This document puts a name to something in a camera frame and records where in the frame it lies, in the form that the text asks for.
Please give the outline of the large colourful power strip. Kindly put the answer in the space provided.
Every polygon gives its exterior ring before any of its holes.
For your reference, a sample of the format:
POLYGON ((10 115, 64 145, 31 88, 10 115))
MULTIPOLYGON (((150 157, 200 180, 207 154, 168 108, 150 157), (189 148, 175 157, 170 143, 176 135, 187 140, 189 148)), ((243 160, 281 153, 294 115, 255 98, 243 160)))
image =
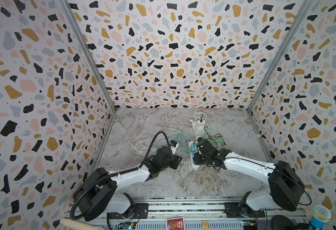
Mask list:
POLYGON ((192 124, 192 134, 195 137, 195 142, 198 143, 199 139, 205 135, 206 122, 203 119, 193 121, 192 124))

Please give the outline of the small white blue power strip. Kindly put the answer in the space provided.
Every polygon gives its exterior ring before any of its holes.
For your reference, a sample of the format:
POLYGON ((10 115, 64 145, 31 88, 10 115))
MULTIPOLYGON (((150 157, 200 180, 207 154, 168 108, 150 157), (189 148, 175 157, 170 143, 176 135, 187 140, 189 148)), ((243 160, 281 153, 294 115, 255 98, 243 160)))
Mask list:
MULTIPOLYGON (((192 145, 193 143, 196 143, 196 142, 194 142, 194 141, 189 141, 189 150, 190 150, 190 147, 191 147, 191 145, 192 145)), ((194 159, 195 154, 196 154, 196 153, 191 153, 191 150, 190 150, 190 162, 191 162, 191 168, 192 168, 192 170, 194 170, 194 171, 198 171, 198 169, 199 169, 200 166, 199 166, 199 165, 196 165, 196 163, 195 163, 195 159, 194 159)))

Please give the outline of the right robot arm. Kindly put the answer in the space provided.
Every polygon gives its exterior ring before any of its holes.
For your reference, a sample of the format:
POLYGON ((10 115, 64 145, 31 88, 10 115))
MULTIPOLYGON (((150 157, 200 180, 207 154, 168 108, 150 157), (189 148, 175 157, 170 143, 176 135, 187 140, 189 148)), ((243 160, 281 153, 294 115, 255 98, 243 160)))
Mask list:
POLYGON ((232 170, 253 177, 266 185, 265 189, 248 191, 241 201, 228 208, 233 216, 251 217, 260 210, 281 208, 296 211, 305 193, 305 185, 286 162, 265 163, 240 156, 228 149, 217 149, 209 139, 199 138, 195 165, 206 165, 215 170, 232 170))

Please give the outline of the white rectangular charger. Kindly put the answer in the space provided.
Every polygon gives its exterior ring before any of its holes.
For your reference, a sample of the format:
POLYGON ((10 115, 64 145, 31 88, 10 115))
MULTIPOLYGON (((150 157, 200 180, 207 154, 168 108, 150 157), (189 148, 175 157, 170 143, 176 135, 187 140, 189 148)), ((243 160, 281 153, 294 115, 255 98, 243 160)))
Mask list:
POLYGON ((196 126, 194 127, 194 135, 195 136, 202 136, 205 133, 203 126, 196 126))

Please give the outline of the white square charger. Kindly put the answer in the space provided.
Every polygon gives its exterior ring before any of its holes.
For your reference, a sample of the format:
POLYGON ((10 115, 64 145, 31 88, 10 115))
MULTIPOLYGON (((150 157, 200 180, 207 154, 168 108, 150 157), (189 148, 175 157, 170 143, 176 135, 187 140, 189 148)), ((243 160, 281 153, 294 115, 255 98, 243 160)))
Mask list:
POLYGON ((198 121, 193 121, 192 122, 193 128, 204 128, 205 127, 205 120, 198 120, 198 121))

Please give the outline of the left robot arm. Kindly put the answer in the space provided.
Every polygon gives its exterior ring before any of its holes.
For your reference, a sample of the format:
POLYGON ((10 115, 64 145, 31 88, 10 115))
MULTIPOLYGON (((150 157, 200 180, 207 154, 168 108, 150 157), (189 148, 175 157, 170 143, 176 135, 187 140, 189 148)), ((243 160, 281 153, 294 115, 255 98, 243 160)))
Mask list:
POLYGON ((147 152, 138 166, 114 172, 103 167, 96 169, 74 192, 69 218, 91 221, 104 212, 119 214, 126 219, 135 216, 138 210, 136 202, 128 193, 118 192, 133 184, 152 180, 167 168, 175 170, 181 161, 182 157, 173 154, 168 142, 155 155, 147 152))

